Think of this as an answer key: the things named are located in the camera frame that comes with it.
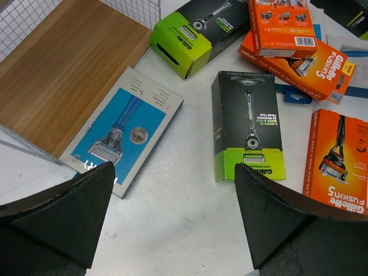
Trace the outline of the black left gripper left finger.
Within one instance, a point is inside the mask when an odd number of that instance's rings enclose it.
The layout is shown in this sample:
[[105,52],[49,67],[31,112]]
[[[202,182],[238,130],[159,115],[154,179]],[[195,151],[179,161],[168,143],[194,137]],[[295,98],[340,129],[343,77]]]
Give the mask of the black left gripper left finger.
[[1,275],[85,275],[92,267],[114,185],[106,162],[1,205]]

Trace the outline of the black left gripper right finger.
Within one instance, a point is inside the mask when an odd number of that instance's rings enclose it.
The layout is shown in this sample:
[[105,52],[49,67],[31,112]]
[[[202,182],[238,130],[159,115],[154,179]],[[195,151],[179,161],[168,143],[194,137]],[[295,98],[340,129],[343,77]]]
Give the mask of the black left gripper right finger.
[[367,275],[367,216],[334,208],[245,164],[235,187],[260,275]]

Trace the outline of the blue Harry's razor box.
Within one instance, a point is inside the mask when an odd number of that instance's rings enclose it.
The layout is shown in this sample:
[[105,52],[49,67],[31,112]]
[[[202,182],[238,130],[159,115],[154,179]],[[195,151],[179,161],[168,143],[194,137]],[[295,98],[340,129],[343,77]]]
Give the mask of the blue Harry's razor box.
[[60,156],[79,173],[115,168],[113,194],[125,198],[183,105],[183,98],[128,67]]
[[[284,95],[285,102],[294,104],[311,104],[312,97],[291,85],[276,84],[276,90]],[[349,86],[345,96],[367,98],[367,89]]]

